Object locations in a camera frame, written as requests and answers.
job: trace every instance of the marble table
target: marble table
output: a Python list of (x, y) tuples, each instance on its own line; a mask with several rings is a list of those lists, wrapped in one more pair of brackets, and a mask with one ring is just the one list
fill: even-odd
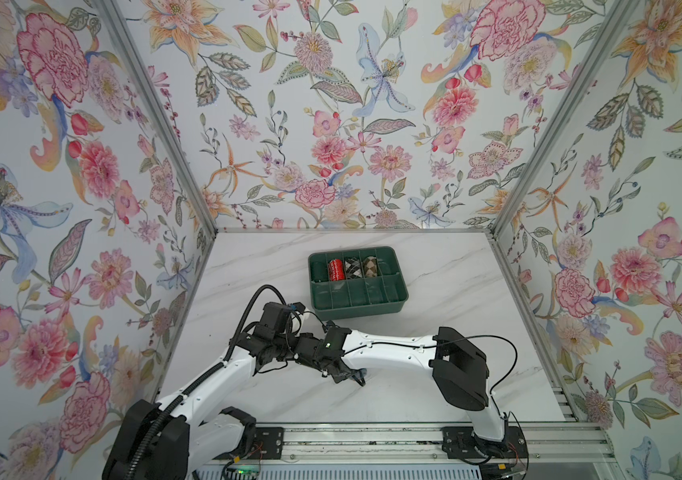
[[(450, 326), (464, 335), (495, 334), (515, 343), (520, 358), (496, 389), (503, 411), (523, 422), (562, 422), (562, 411), (536, 356), (519, 312), (483, 234), (469, 233), (224, 233), (216, 238), (181, 338), (163, 384), (181, 387), (226, 349), (250, 296), (263, 283), (288, 302), (311, 307), (307, 257), (311, 253), (388, 245), (394, 248), (409, 300), (402, 312), (338, 320), (340, 326), (390, 336), (422, 336)], [(276, 297), (267, 291), (250, 313)], [(302, 331), (322, 337), (317, 321)], [(473, 342), (488, 356), (489, 385), (511, 367), (510, 346), (501, 340)], [(267, 367), (278, 367), (273, 363)], [(352, 380), (335, 384), (320, 372), (293, 363), (256, 375), (231, 394), (235, 406), (260, 422), (455, 422), (465, 412), (447, 404), (430, 376), (368, 370), (363, 388)]]

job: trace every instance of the green tray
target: green tray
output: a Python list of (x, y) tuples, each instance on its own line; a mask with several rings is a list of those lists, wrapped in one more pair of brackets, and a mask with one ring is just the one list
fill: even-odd
[[(329, 281), (331, 260), (356, 257), (364, 262), (368, 256), (378, 259), (378, 276)], [(308, 275), (312, 305), (323, 320), (396, 313), (408, 299), (397, 255), (390, 246), (312, 254), (308, 258)]]

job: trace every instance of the wall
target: wall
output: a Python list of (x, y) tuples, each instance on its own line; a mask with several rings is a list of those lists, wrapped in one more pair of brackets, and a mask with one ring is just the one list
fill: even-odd
[(500, 242), (582, 419), (682, 480), (682, 0), (643, 4)]
[[(210, 236), (85, 2), (0, 0), (0, 478), (99, 478)], [(153, 75), (161, 77), (162, 72)]]
[(487, 226), (606, 0), (120, 8), (217, 225)]

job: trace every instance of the black mounting plate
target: black mounting plate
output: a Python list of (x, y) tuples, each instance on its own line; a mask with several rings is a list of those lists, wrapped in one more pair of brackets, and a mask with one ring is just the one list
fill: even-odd
[[(442, 451), (448, 454), (448, 458), (462, 458), (480, 462), (485, 458), (475, 449), (477, 441), (472, 435), (474, 429), (466, 427), (443, 427), (442, 428)], [(522, 437), (522, 430), (518, 427), (506, 427), (507, 445), (497, 448), (493, 458), (527, 458), (528, 445)]]

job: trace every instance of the red cylindrical object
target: red cylindrical object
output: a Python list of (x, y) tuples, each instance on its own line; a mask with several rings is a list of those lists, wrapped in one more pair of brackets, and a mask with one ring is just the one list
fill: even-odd
[(346, 280), (346, 274), (343, 272), (343, 262), (340, 259), (330, 260), (328, 272), (330, 273), (331, 282)]

